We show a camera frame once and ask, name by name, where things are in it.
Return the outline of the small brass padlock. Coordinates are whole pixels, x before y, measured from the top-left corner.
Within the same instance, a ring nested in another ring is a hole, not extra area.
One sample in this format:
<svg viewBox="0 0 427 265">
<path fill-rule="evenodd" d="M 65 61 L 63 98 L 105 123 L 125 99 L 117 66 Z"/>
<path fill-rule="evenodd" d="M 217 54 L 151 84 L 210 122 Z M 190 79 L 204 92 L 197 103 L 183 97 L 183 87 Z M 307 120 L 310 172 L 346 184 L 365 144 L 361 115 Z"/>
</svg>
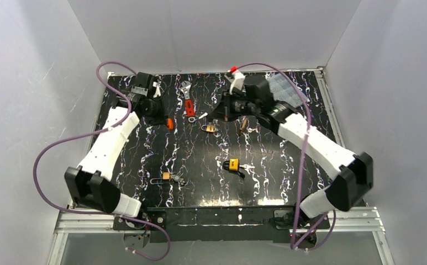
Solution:
<svg viewBox="0 0 427 265">
<path fill-rule="evenodd" d="M 219 129 L 214 124 L 206 124 L 201 126 L 201 130 L 206 133 L 215 133 Z"/>
</svg>

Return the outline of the orange black padlock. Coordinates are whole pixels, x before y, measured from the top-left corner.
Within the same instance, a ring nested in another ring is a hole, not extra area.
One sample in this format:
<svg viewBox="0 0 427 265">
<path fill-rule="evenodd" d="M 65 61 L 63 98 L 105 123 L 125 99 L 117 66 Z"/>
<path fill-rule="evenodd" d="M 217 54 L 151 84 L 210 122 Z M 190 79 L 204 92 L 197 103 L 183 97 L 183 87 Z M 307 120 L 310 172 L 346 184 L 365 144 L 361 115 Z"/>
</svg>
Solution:
<svg viewBox="0 0 427 265">
<path fill-rule="evenodd" d="M 168 130 L 173 130 L 175 128 L 173 119 L 171 119 L 171 118 L 166 119 L 166 127 Z"/>
</svg>

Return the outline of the long shackle orange padlock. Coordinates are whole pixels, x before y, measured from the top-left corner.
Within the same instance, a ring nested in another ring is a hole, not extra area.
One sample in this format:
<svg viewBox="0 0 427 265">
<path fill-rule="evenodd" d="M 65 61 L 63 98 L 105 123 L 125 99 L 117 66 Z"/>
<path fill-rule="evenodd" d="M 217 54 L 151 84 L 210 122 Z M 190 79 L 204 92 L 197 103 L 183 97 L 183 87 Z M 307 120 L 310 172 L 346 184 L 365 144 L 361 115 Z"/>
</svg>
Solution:
<svg viewBox="0 0 427 265">
<path fill-rule="evenodd" d="M 169 172 L 164 172 L 159 178 L 150 179 L 150 184 L 152 185 L 162 185 L 164 182 L 167 182 L 171 179 L 171 174 Z"/>
</svg>

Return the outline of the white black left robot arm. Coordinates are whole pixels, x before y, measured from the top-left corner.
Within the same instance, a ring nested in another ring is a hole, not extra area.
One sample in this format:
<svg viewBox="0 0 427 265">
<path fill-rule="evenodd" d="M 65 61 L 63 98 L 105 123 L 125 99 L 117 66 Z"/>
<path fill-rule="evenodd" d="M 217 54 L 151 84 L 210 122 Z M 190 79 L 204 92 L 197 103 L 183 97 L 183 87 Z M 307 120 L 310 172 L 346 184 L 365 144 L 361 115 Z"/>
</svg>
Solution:
<svg viewBox="0 0 427 265">
<path fill-rule="evenodd" d="M 109 112 L 105 132 L 98 135 L 89 153 L 77 167 L 69 167 L 64 179 L 74 203 L 108 214 L 135 218 L 141 202 L 123 194 L 111 180 L 116 161 L 132 131 L 144 121 L 147 126 L 174 128 L 162 103 L 161 80 L 139 72 L 130 90 L 123 91 Z"/>
</svg>

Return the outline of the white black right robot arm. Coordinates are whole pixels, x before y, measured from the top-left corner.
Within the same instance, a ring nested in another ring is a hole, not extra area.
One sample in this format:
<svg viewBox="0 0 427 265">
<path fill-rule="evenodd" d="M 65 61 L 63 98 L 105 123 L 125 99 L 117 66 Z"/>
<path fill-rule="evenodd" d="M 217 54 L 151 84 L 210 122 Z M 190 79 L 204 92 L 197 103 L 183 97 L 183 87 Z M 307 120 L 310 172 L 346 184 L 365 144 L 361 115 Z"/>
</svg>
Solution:
<svg viewBox="0 0 427 265">
<path fill-rule="evenodd" d="M 222 91 L 219 104 L 207 115 L 209 121 L 255 116 L 261 126 L 295 146 L 306 144 L 305 154 L 331 179 L 330 186 L 295 203 L 301 225 L 334 209 L 349 211 L 373 187 L 373 159 L 369 154 L 357 155 L 308 125 L 296 108 L 274 98 L 264 76 L 245 76 L 236 70 L 225 77 L 230 87 Z"/>
</svg>

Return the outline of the large brass padlock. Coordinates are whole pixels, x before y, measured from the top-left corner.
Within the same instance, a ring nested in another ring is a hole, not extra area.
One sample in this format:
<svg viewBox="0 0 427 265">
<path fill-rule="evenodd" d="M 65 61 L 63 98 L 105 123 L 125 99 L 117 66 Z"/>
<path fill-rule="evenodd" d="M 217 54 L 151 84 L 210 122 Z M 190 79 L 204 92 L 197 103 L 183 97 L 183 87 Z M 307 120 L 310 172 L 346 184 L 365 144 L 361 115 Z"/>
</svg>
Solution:
<svg viewBox="0 0 427 265">
<path fill-rule="evenodd" d="M 243 117 L 243 119 L 242 119 L 242 121 L 241 121 L 241 124 L 240 124 L 240 127 L 239 127 L 239 130 L 238 130 L 238 134 L 239 134 L 239 135 L 242 135 L 242 134 L 243 134 L 243 132 L 244 132 L 244 130 L 245 130 L 245 127 L 246 127 L 246 125 L 247 125 L 247 120 L 248 120 L 248 118 L 247 118 L 247 117 Z"/>
</svg>

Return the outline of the yellow padlock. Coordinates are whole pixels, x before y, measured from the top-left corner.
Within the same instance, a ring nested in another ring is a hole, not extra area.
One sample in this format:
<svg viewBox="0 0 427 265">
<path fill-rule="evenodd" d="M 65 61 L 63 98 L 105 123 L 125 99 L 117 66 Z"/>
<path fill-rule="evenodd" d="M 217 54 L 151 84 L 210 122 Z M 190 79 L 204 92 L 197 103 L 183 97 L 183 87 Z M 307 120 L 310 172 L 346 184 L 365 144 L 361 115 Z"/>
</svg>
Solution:
<svg viewBox="0 0 427 265">
<path fill-rule="evenodd" d="M 224 161 L 222 164 L 222 168 L 228 171 L 229 173 L 239 176 L 241 179 L 245 179 L 245 174 L 241 171 L 243 167 L 240 166 L 238 158 L 231 158 L 227 161 Z"/>
</svg>

